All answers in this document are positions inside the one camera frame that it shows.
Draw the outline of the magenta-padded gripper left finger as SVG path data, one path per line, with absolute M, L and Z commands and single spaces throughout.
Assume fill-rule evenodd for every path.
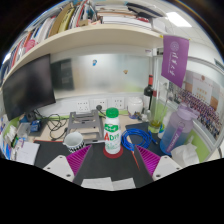
M 68 156 L 59 155 L 47 164 L 44 170 L 72 182 L 80 170 L 89 149 L 90 145 Z

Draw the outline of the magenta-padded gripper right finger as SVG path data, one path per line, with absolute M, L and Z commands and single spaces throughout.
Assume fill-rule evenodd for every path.
M 136 146 L 136 148 L 140 153 L 147 171 L 154 181 L 181 170 L 181 167 L 167 155 L 158 156 L 141 146 Z

